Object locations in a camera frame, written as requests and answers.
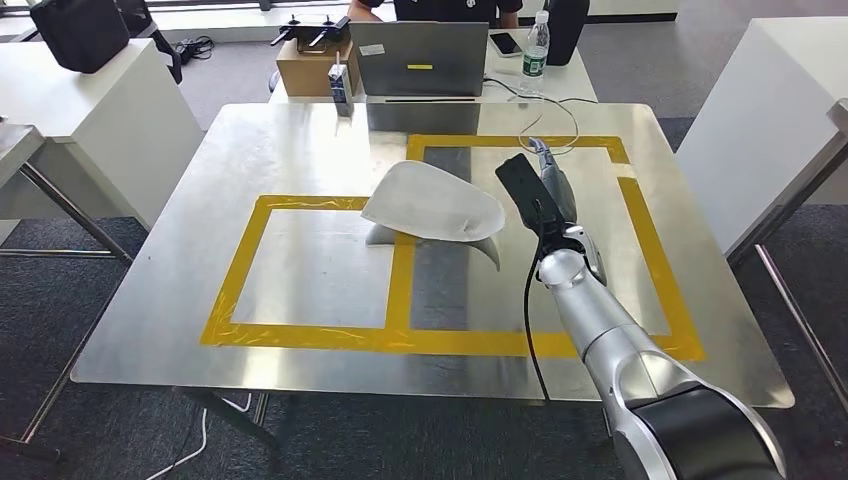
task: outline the white desk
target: white desk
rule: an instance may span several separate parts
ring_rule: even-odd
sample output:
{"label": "white desk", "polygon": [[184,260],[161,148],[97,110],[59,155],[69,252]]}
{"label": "white desk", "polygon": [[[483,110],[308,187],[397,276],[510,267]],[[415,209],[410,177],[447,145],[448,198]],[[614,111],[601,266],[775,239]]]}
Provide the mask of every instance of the white desk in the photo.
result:
{"label": "white desk", "polygon": [[[751,21],[677,152],[725,254],[839,148],[828,111],[848,97],[846,52],[848,17]],[[848,165],[809,201],[848,203]]]}
{"label": "white desk", "polygon": [[[508,31],[519,45],[524,45],[527,40],[528,29],[518,30],[492,30],[492,32]],[[497,54],[495,47],[491,42],[486,43],[486,75],[496,78],[507,85],[518,87],[521,81],[521,57],[503,58]],[[545,67],[545,75],[542,79],[542,93],[546,96],[562,100],[569,97],[585,98],[587,100],[595,100],[595,89],[592,88],[592,82],[589,81],[589,74],[586,72],[586,66],[583,65],[583,59],[580,57],[580,52],[574,51],[574,56],[568,65],[562,67],[547,66]],[[500,85],[487,82],[483,84],[483,93],[479,97],[468,97],[478,103],[503,103],[514,97],[509,91]],[[359,83],[359,88],[354,94],[353,101],[356,103],[384,103],[388,99],[402,100],[421,100],[435,99],[438,97],[382,97],[366,95],[362,90],[362,82]],[[289,97],[286,94],[286,89],[282,81],[277,82],[274,88],[274,93],[268,103],[330,103],[331,97]]]}
{"label": "white desk", "polygon": [[[47,141],[31,160],[90,216],[156,222],[203,133],[152,40],[131,40],[97,73],[61,68],[41,42],[0,44],[0,115]],[[15,175],[0,219],[58,216]]]}

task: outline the yellow tape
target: yellow tape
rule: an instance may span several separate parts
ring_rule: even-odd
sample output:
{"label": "yellow tape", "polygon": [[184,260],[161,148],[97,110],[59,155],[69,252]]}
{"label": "yellow tape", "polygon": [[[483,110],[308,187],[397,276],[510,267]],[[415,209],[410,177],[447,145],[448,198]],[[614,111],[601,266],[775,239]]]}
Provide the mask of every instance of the yellow tape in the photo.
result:
{"label": "yellow tape", "polygon": [[[547,136],[542,139],[548,145],[558,147],[573,141],[574,137]],[[518,137],[410,135],[407,159],[423,160],[426,147],[518,146]],[[630,163],[624,145],[618,137],[580,137],[575,146],[606,148],[613,163]],[[701,360],[704,358],[703,349],[698,342],[691,316],[663,251],[639,184],[633,178],[620,177],[618,181],[671,331],[671,335],[655,335],[653,338],[658,345],[680,360]],[[526,356],[529,353],[526,337],[520,332],[410,329],[415,238],[405,234],[400,234],[395,239],[384,328],[231,323],[250,265],[273,209],[361,210],[367,200],[367,197],[259,197],[200,342],[204,345],[316,348],[396,354]],[[574,345],[563,333],[537,333],[533,335],[533,341],[540,357],[576,356]]]}
{"label": "yellow tape", "polygon": [[687,360],[703,360],[704,350],[698,341],[695,325],[692,323],[683,294],[674,278],[674,272],[671,271],[671,264],[665,256],[642,190],[635,178],[619,177],[618,186],[624,196],[624,203],[630,213],[630,221],[636,230],[639,246],[642,247],[642,256],[645,258],[660,307],[665,314],[671,338],[674,340],[674,345],[666,345],[663,348],[669,354],[680,354]]}
{"label": "yellow tape", "polygon": [[[522,137],[522,142],[527,145],[527,138]],[[541,135],[549,147],[563,147],[574,142],[574,137]],[[599,147],[606,148],[610,160],[613,163],[630,163],[624,144],[619,137],[608,136],[582,136],[574,142],[574,147]],[[425,147],[521,147],[518,137],[507,137],[500,135],[410,135],[407,140],[406,159],[423,160]]]}

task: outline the laptop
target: laptop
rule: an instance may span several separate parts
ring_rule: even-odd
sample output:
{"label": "laptop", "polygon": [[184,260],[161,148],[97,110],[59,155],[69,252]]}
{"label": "laptop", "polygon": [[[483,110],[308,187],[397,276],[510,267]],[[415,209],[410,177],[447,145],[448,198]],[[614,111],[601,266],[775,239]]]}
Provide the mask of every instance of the laptop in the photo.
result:
{"label": "laptop", "polygon": [[478,97],[488,23],[351,22],[368,95]]}

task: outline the stainless steel tabletop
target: stainless steel tabletop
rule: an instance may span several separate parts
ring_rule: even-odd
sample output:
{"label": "stainless steel tabletop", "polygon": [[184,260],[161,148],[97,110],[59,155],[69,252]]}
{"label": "stainless steel tabletop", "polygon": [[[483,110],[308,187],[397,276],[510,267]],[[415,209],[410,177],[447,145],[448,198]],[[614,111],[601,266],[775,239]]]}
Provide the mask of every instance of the stainless steel tabletop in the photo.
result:
{"label": "stainless steel tabletop", "polygon": [[[609,286],[670,354],[745,402],[788,407],[783,375],[653,113],[571,104],[557,157]],[[494,169],[545,104],[229,105],[73,371],[77,382],[540,398],[523,336],[535,248]],[[358,210],[388,168],[434,164],[500,199],[501,268],[399,235],[367,247]],[[597,393],[538,282],[531,323],[551,397]]]}

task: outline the black chair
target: black chair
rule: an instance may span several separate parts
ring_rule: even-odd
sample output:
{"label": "black chair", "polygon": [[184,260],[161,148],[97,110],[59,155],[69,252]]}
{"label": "black chair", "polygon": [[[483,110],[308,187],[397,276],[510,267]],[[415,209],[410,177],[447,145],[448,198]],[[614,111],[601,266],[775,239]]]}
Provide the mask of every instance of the black chair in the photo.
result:
{"label": "black chair", "polygon": [[174,81],[178,84],[182,82],[182,60],[165,40],[162,32],[159,31],[159,27],[153,21],[150,10],[147,8],[147,2],[144,0],[115,0],[115,5],[121,12],[121,18],[123,18],[130,36],[133,38],[152,38],[156,44],[156,49],[165,55],[169,55],[173,60],[173,65],[168,66],[168,70],[174,77]]}

